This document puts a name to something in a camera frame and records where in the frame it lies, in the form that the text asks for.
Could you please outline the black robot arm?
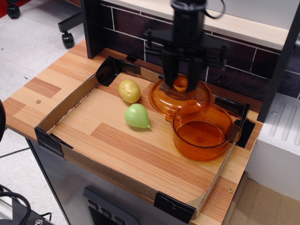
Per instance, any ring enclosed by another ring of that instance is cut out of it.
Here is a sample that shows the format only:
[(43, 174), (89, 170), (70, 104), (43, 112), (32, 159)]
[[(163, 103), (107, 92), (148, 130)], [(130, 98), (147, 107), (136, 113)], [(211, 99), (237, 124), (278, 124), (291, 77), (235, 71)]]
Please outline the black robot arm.
[(200, 75), (207, 67), (224, 68), (229, 50), (227, 43), (204, 32), (205, 0), (173, 0), (173, 26), (170, 30), (145, 31), (145, 51), (162, 61), (165, 83), (172, 87), (178, 78), (181, 61), (188, 63), (187, 91), (196, 89)]

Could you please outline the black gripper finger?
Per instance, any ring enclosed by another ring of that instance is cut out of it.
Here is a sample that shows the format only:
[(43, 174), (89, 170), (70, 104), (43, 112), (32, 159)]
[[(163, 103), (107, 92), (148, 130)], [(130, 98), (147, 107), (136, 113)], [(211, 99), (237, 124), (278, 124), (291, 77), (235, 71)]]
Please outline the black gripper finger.
[(198, 85), (200, 77), (207, 68), (207, 64), (202, 58), (191, 58), (188, 65), (187, 92), (194, 91)]
[(161, 52), (161, 61), (165, 83), (172, 88), (175, 79), (178, 77), (180, 61), (176, 55), (165, 49)]

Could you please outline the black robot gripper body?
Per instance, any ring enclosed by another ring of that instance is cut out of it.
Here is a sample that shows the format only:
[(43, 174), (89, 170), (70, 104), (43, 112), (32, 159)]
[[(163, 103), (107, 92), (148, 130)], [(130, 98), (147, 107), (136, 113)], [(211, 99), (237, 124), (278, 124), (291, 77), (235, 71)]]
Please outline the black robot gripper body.
[(199, 62), (205, 67), (223, 68), (229, 46), (204, 32), (206, 7), (173, 7), (169, 30), (145, 31), (146, 52), (161, 58), (163, 68), (177, 68), (181, 61)]

